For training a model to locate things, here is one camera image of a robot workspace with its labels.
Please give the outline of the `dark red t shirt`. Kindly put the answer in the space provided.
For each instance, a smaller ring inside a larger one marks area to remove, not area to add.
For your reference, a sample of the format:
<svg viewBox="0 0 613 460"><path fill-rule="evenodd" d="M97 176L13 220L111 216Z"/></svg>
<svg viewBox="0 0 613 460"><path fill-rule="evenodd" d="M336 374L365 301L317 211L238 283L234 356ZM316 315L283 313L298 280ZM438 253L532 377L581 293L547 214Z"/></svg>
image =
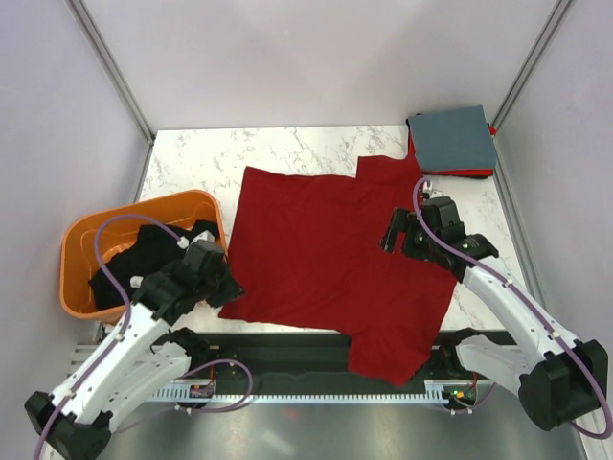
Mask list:
<svg viewBox="0 0 613 460"><path fill-rule="evenodd" d="M359 159L355 176L245 170L229 260L243 295L228 320L333 330L351 340L352 372L406 383L429 358L455 278L379 242L409 208L412 157Z"/></svg>

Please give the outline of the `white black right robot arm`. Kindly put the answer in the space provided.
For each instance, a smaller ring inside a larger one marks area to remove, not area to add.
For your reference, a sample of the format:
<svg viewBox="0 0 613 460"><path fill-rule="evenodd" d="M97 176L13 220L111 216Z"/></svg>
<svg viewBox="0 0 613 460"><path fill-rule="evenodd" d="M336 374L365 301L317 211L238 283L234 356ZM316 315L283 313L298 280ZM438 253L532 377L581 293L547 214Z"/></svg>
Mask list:
<svg viewBox="0 0 613 460"><path fill-rule="evenodd" d="M466 232L450 197L426 199L414 211L394 209L381 248L393 252L399 236L404 256L450 272L486 304L518 348L513 352L482 333L463 330L456 344L439 352L446 375L457 378L470 371L490 379L515 395L545 431L601 410L603 432L582 428L580 433L611 437L606 350L596 340L579 340L546 312L511 275L495 246L482 234Z"/></svg>

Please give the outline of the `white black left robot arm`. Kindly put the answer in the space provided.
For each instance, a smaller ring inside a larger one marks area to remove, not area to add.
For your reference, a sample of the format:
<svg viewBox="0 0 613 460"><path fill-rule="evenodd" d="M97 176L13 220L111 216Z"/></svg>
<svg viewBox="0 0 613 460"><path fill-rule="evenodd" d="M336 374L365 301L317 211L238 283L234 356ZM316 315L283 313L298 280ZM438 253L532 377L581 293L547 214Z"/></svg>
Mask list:
<svg viewBox="0 0 613 460"><path fill-rule="evenodd" d="M122 421L157 390L207 372L209 344L175 323L200 302L236 298L224 249L200 240L181 259L148 275L112 332L52 392L35 392L25 410L39 435L65 459L95 459Z"/></svg>

